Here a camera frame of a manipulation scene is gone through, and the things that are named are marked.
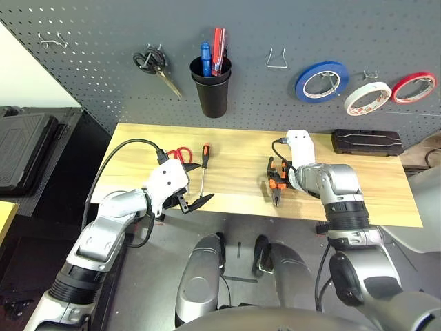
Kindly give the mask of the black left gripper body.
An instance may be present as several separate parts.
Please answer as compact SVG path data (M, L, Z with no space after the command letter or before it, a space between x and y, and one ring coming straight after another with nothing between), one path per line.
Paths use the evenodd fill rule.
M187 193L187 187L181 188L176 191L170 197L166 198L165 202L162 204L164 210L178 206L182 211L188 211L189 205L185 200L184 195Z

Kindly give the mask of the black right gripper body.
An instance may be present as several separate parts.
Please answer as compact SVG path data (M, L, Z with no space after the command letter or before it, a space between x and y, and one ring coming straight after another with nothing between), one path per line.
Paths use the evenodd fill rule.
M283 161L281 163L281 178L285 182L287 188L296 189L295 174L296 169L292 167L291 161Z

